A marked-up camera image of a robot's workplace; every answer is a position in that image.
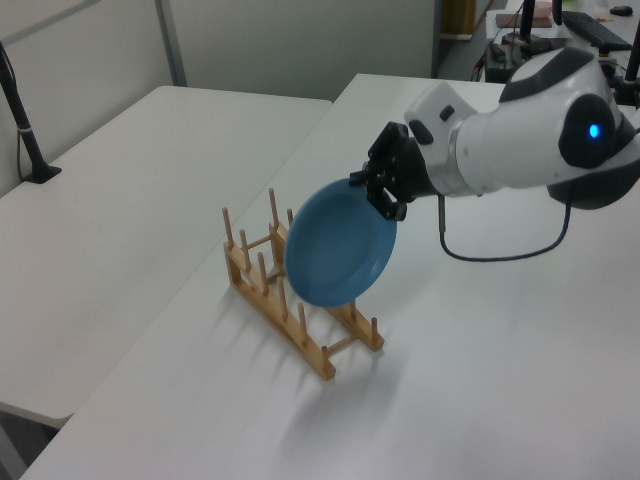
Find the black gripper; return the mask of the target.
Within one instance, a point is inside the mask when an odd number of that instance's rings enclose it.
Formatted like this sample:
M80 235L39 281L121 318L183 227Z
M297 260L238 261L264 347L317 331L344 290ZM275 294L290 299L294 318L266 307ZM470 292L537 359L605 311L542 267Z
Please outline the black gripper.
M368 151L365 169L349 174L350 187L363 187L369 202L389 221L403 221L407 204L437 195L419 144L408 128L389 122Z

